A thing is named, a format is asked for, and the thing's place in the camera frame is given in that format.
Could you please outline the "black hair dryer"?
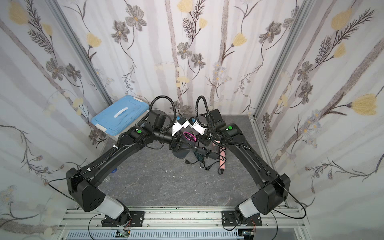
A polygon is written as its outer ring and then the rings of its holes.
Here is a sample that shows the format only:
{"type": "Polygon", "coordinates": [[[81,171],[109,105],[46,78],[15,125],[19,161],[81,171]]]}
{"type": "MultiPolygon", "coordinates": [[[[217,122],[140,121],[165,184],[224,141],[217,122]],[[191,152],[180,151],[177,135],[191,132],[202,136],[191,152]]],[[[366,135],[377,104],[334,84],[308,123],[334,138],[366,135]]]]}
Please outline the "black hair dryer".
{"type": "Polygon", "coordinates": [[[178,152],[172,151],[173,155],[176,158],[183,159],[188,155],[189,152],[199,154],[207,154],[209,152],[213,152],[212,150],[209,150],[206,147],[200,147],[197,143],[187,140],[184,134],[179,134],[178,137],[181,137],[182,144],[178,152]]]}

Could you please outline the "dark green hair dryer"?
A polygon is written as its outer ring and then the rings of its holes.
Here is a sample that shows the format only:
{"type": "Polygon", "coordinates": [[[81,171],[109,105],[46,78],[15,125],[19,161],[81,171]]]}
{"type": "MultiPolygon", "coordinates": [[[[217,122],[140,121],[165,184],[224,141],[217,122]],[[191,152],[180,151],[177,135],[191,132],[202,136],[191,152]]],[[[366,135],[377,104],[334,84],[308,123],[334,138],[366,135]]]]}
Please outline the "dark green hair dryer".
{"type": "Polygon", "coordinates": [[[190,162],[189,160],[185,160],[184,163],[187,164],[187,165],[194,165],[196,163],[199,163],[201,169],[205,169],[206,171],[209,171],[214,164],[220,162],[219,155],[217,153],[213,153],[213,152],[209,152],[207,154],[194,153],[194,155],[195,155],[195,157],[197,159],[195,162],[190,162]],[[208,159],[208,158],[214,159],[216,161],[214,163],[210,164],[210,165],[206,165],[205,159],[208,159]]]}

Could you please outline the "pink hair dryer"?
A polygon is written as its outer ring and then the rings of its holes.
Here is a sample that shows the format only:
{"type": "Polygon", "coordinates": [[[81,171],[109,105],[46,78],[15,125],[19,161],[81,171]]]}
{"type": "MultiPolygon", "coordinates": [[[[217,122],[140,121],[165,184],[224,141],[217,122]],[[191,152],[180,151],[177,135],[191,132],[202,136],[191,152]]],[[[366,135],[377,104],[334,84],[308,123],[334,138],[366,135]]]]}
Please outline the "pink hair dryer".
{"type": "Polygon", "coordinates": [[[219,154],[219,169],[218,174],[222,175],[226,168],[226,147],[216,145],[218,148],[218,154],[219,154]]]}

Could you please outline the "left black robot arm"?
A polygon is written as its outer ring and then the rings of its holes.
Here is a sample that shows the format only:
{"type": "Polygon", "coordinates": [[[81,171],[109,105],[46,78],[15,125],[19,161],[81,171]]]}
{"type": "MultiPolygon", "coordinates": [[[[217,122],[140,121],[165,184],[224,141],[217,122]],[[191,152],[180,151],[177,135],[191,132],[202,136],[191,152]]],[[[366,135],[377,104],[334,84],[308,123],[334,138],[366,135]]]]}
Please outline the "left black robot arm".
{"type": "Polygon", "coordinates": [[[167,114],[153,109],[150,104],[148,113],[129,130],[122,133],[116,145],[106,153],[80,168],[72,168],[66,173],[68,192],[84,212],[97,211],[106,215],[114,225],[126,226],[131,220],[129,209],[119,200],[115,200],[99,189],[99,186],[119,165],[130,156],[142,150],[146,145],[158,141],[170,144],[173,136],[170,132],[177,120],[175,103],[172,102],[173,118],[165,126],[167,114]]]}

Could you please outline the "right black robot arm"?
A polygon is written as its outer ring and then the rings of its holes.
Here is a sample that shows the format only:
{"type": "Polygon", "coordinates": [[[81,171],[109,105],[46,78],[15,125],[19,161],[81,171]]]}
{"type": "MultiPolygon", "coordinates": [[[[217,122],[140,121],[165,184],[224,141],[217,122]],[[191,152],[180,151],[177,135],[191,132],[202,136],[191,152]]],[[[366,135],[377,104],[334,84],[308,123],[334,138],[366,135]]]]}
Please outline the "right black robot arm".
{"type": "Polygon", "coordinates": [[[208,139],[215,145],[231,151],[251,175],[258,190],[247,200],[235,207],[237,222],[243,225],[256,214],[267,215],[281,203],[289,193],[291,180],[286,175],[280,175],[251,147],[243,131],[234,123],[226,124],[220,111],[210,111],[207,100],[199,96],[196,101],[196,111],[203,101],[208,127],[208,139]]]}

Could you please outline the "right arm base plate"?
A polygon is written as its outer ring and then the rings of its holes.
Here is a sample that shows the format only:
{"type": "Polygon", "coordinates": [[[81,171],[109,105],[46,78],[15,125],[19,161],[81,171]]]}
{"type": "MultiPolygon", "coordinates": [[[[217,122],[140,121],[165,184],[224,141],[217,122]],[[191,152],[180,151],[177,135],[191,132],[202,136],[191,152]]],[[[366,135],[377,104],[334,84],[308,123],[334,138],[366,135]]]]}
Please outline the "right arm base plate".
{"type": "Polygon", "coordinates": [[[233,227],[260,227],[263,225],[260,214],[255,214],[241,223],[236,217],[235,211],[222,211],[222,225],[225,228],[233,227]]]}

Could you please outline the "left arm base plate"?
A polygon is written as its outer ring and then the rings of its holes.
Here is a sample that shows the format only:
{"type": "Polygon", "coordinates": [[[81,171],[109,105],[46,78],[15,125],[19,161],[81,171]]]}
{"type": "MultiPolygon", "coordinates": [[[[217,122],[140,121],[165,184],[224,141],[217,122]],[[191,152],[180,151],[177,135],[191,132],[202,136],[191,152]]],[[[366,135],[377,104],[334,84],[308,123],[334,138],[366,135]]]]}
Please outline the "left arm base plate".
{"type": "Polygon", "coordinates": [[[101,224],[103,227],[141,227],[145,218],[145,211],[123,211],[116,219],[105,216],[101,224]]]}

